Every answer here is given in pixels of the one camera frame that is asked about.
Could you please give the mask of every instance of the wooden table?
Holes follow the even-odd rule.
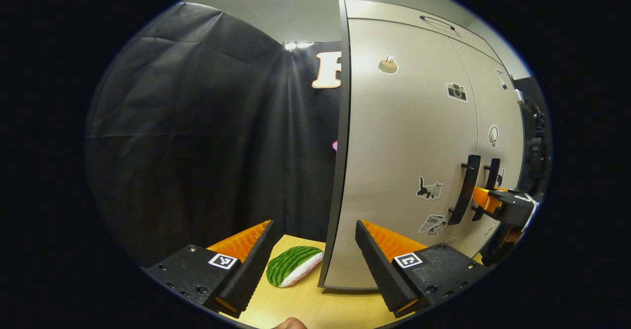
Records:
[[[324,242],[284,235],[274,246],[270,259],[292,246],[315,246],[324,251]],[[246,311],[236,321],[272,329],[288,317],[295,317],[308,329],[372,329],[406,317],[395,318],[380,293],[322,293],[324,289],[317,286],[321,268],[318,265],[295,285],[282,289],[271,286],[263,273]]]

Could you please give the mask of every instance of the black cabinet handle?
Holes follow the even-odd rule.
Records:
[[[484,169],[489,171],[487,185],[484,188],[487,190],[494,190],[495,183],[497,182],[497,176],[500,174],[500,159],[492,158],[491,165],[489,167],[484,165]]]
[[[494,190],[495,183],[497,182],[497,175],[500,173],[500,159],[492,158],[491,165],[484,165],[484,169],[489,171],[489,178],[487,178],[487,184],[484,188],[487,190]],[[474,206],[471,207],[471,209],[475,211],[475,214],[471,219],[472,221],[482,219],[482,215],[484,214],[482,207]]]
[[[463,163],[462,167],[466,168],[466,172],[464,173],[464,181],[462,182],[462,189],[460,190],[460,196],[458,197],[458,201],[456,202],[456,207],[449,208],[449,213],[451,214],[451,217],[449,217],[448,221],[449,225],[460,223],[460,221],[462,220],[462,216],[464,216],[464,212],[466,212],[467,210],[469,201],[471,201],[471,196],[473,196],[475,184],[478,181],[480,156],[469,155],[467,163]]]
[[[455,27],[453,27],[451,24],[449,24],[449,23],[447,23],[447,22],[440,21],[440,19],[435,19],[435,18],[433,18],[433,17],[427,17],[427,16],[420,16],[420,18],[421,18],[422,20],[426,20],[426,19],[433,19],[434,21],[439,21],[439,22],[440,22],[440,23],[442,23],[442,24],[447,24],[447,25],[449,26],[449,28],[451,28],[451,30],[452,30],[452,31],[455,31],[455,30],[456,30],[456,28],[455,28]]]

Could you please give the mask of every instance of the watermelon toy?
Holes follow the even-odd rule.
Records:
[[[294,246],[268,264],[266,275],[272,286],[288,287],[302,279],[323,259],[324,253],[313,246]]]

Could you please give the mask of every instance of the black curtain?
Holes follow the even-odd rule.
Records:
[[[92,192],[140,266],[267,219],[325,241],[339,89],[313,89],[318,52],[288,51],[215,8],[182,3],[115,57],[86,126]]]

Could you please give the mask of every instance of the white cabinet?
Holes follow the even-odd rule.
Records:
[[[467,44],[455,39],[453,44],[467,69],[475,94],[478,120],[476,154],[480,156],[482,165],[490,165],[492,158],[499,158],[501,186],[517,187],[523,161],[524,127],[515,88],[504,66]],[[488,177],[489,172],[480,167],[477,186],[484,187]],[[471,257],[491,238],[499,223],[487,216],[471,221],[474,213],[469,204],[462,222],[453,226],[448,235],[448,239],[456,238],[453,243],[456,250]]]
[[[356,221],[365,219],[428,246],[457,237],[455,247],[475,255],[490,236],[483,233],[495,223],[489,217],[472,225],[473,212],[467,211],[457,225],[433,232],[421,226],[430,216],[448,221],[462,189],[461,164],[470,154],[480,155],[482,165],[502,158],[504,185],[516,185],[523,127],[508,74],[489,56],[486,41],[462,27],[445,34],[419,19],[423,12],[407,7],[360,0],[341,0],[341,5],[343,29],[348,29],[342,69],[350,72],[341,93],[349,94],[350,109],[341,109],[340,135],[347,125],[348,142],[340,143],[345,151],[338,150],[336,177],[343,180],[336,181],[341,191],[334,191],[320,286],[376,289],[354,239]],[[495,69],[502,71],[508,90]],[[500,131],[495,147],[489,143],[489,124]],[[487,180],[482,165],[479,186]]]

